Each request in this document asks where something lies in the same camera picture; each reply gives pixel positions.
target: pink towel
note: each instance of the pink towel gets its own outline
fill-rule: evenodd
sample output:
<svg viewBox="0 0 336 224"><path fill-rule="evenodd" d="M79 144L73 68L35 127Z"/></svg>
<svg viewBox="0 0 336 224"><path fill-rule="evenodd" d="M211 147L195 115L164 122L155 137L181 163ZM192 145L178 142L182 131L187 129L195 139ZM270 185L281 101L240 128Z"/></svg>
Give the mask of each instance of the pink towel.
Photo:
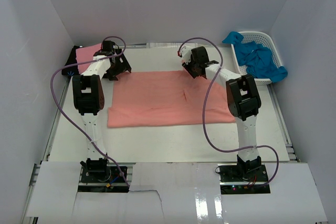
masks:
<svg viewBox="0 0 336 224"><path fill-rule="evenodd" d="M186 71L134 72L114 82L108 127L166 126L202 123L210 81ZM232 123L226 91L214 83L206 105L206 123Z"/></svg>
<svg viewBox="0 0 336 224"><path fill-rule="evenodd" d="M77 63L93 60L93 55L95 52L99 51L101 47L101 44L96 44L91 47L83 47L76 49L76 60ZM90 64L83 64L78 66L79 73L83 73L87 68L90 66Z"/></svg>

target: white tabletop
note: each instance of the white tabletop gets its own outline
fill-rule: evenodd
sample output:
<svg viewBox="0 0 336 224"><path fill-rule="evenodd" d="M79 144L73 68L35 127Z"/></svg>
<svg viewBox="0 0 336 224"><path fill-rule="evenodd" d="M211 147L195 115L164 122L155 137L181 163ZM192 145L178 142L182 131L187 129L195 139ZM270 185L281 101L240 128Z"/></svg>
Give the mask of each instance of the white tabletop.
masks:
<svg viewBox="0 0 336 224"><path fill-rule="evenodd" d="M232 51L220 48L224 66L234 70ZM132 72L181 70L176 48L127 49L125 56ZM214 48L207 48L210 60L218 60ZM117 162L236 162L237 153L224 154L212 149L207 143L202 125L107 128L108 107L112 104L113 82L102 80L105 107L99 112L102 135L109 156ZM270 145L279 154L281 161L288 161L284 138L276 112L266 86L259 86L261 108L257 118L257 143ZM70 82L65 98L64 111L80 127L83 122L74 107L72 84ZM208 124L210 139L226 150L238 147L235 123ZM263 161L275 161L274 153L266 148L259 149ZM61 116L51 149L50 161L82 161L87 158L86 138Z"/></svg>

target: plastic basket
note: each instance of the plastic basket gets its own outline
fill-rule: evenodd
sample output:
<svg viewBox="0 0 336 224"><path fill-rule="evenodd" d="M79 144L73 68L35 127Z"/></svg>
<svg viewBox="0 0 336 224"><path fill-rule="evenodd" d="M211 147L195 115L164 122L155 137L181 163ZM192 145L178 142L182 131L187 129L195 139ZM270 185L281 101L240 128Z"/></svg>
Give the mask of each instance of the plastic basket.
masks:
<svg viewBox="0 0 336 224"><path fill-rule="evenodd" d="M275 64L275 66L277 66L277 68L279 68L282 65L282 62L280 60L279 54L277 49L275 48L275 45L273 43L273 40L271 39L271 37L265 33L262 33L260 31L240 31L239 32L241 35L243 35L244 39L241 43L248 43L251 41L255 41L257 44L262 44L264 47L268 47L271 51L272 51L272 59L273 62ZM237 57L236 57L236 52L235 52L235 48L233 45L231 45L232 51L233 51L233 58L234 58L234 62L235 62L235 68L236 70L242 74L245 75L247 74L246 72L246 68L247 66L239 66L238 65L238 61L237 61ZM258 79L255 78L256 81L256 85L268 85L271 84L272 81L270 79Z"/></svg>

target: white wall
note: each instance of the white wall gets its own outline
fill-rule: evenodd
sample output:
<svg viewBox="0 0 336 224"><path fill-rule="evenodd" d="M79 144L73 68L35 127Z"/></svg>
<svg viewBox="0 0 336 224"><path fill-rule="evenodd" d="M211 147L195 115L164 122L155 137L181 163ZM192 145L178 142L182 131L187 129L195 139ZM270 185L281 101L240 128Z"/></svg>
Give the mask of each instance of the white wall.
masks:
<svg viewBox="0 0 336 224"><path fill-rule="evenodd" d="M127 43L220 43L231 30L269 32L286 0L51 0L75 44L118 34Z"/></svg>
<svg viewBox="0 0 336 224"><path fill-rule="evenodd" d="M50 0L0 6L0 223L18 224L56 113L50 77L73 43ZM58 97L64 83L56 78Z"/></svg>
<svg viewBox="0 0 336 224"><path fill-rule="evenodd" d="M277 97L298 157L336 223L336 0L287 0L271 35L288 69Z"/></svg>

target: wire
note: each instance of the wire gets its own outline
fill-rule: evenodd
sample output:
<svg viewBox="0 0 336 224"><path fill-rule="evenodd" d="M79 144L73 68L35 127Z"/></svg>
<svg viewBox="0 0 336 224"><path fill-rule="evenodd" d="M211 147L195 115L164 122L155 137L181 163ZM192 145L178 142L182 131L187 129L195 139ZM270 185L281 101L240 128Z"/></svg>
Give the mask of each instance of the wire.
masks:
<svg viewBox="0 0 336 224"><path fill-rule="evenodd" d="M106 181L108 181L111 178L111 175L112 175L112 172L110 170L110 175L109 175L109 177L106 180L98 180L98 181L100 181L100 182L106 182Z"/></svg>
<svg viewBox="0 0 336 224"><path fill-rule="evenodd" d="M110 185L112 185L112 183L115 182L118 178L119 178L119 176L115 177L114 180L112 180L112 181L110 182Z"/></svg>
<svg viewBox="0 0 336 224"><path fill-rule="evenodd" d="M184 45L185 43L187 43L187 42L190 41L190 40L194 40L194 39L205 40L205 41L209 42L212 46L214 46L214 48L218 51L219 56L220 56L220 58L221 58L221 59L220 59L220 60L221 60L221 61L220 61L220 62L221 62L221 63L220 63L220 66L221 66L221 67L223 66L224 59L223 59L223 55L222 55L222 53L220 52L219 48L218 48L212 41L210 41L210 40L208 40L208 39L206 39L206 38L203 38L203 37L194 37L194 38L187 39L186 41L184 41L184 42L180 45L180 47L179 47L179 49L178 49L178 51L177 51L177 54L180 55L180 50L181 50L181 48L183 47L183 45ZM262 187L262 186L266 186L266 185L268 185L268 184L275 178L275 176L276 176L277 173L278 173L278 169L279 169L279 156L278 156L278 153L276 152L276 150L275 150L273 147L271 147L271 146L269 146L269 145L258 145L258 146L252 146L252 145L250 145L250 146L244 146L244 147L240 147L240 148L233 149L233 150L222 150L222 149L217 148L217 147L211 142L211 140L209 139L209 136L208 136L207 131L206 131L206 126L205 126L205 107L206 107L206 102L207 102L207 100L208 100L208 96L209 96L209 93L210 93L210 89L211 89L212 85L214 84L214 82L215 82L217 76L219 75L219 72L220 72L220 71L221 71L221 68L218 68L218 70L217 70L217 72L216 72L214 78L211 80L211 82L210 82L210 84L209 84L209 87L208 87L208 89L207 89L207 91L206 91L206 94L205 94L205 99L204 99L203 109L202 109L202 123L203 123L203 132L204 132L204 136L205 136L206 140L208 141L209 145L210 145L213 149L215 149L215 150L217 150L217 151L219 151L219 152L223 152L223 153L238 152L238 151L245 150L245 149L250 149L250 148L269 148L269 149L271 149L271 150L274 152L275 156L276 156L276 159L277 159L277 165L276 165L276 168L275 168L275 171L274 171L273 176L272 176L266 183L260 185L260 187Z"/></svg>
<svg viewBox="0 0 336 224"><path fill-rule="evenodd" d="M118 54L118 55L111 55L111 56L106 56L106 57L103 57L103 58L100 58L99 60L105 60L105 59L109 59L109 58L113 58L113 57L117 57L117 56L120 56L122 55L125 50L126 50L126 42L118 37L118 36L109 36L109 37L106 37L104 40L108 39L108 38L116 38L116 39L120 39L123 44L124 44L124 48L122 49L121 53ZM52 98L54 99L54 102L56 103L56 106L57 108L59 109L59 112L61 112L61 114L74 126L76 127L81 133L84 134L84 136L86 136L86 138L90 141L90 143L94 146L94 148L97 150L97 152L99 152L103 157L111 160L112 162L114 162L114 164L116 165L116 167L118 168L120 174L122 175L122 178L124 179L126 185L128 187L130 187L130 185L128 184L125 176L124 176L124 172L121 170L120 166L118 165L118 163L112 158L112 157L109 157L108 155L106 155L105 153L103 153L98 147L97 145L94 143L94 141L90 138L90 136L81 128L79 127L70 117L68 117L68 115L63 111L62 107L60 106L59 102L57 101L57 98L56 98L56 95L55 95L55 92L54 92L54 78L56 76L56 74L60 71L62 71L63 69L66 69L66 68L71 68L71 67L75 67L75 66L78 66L78 65L82 65L82 64L88 64L88 63L93 63L93 62L96 62L96 60L89 60L89 61L85 61L85 62L81 62L81 63L74 63L74 64L70 64L70 65L67 65L67 66L64 66L58 70L55 71L55 73L51 76L51 80L50 80L50 89L51 89L51 94L52 94Z"/></svg>
<svg viewBox="0 0 336 224"><path fill-rule="evenodd" d="M256 184L256 182L257 182L257 176L255 175L253 183L248 188L253 187Z"/></svg>

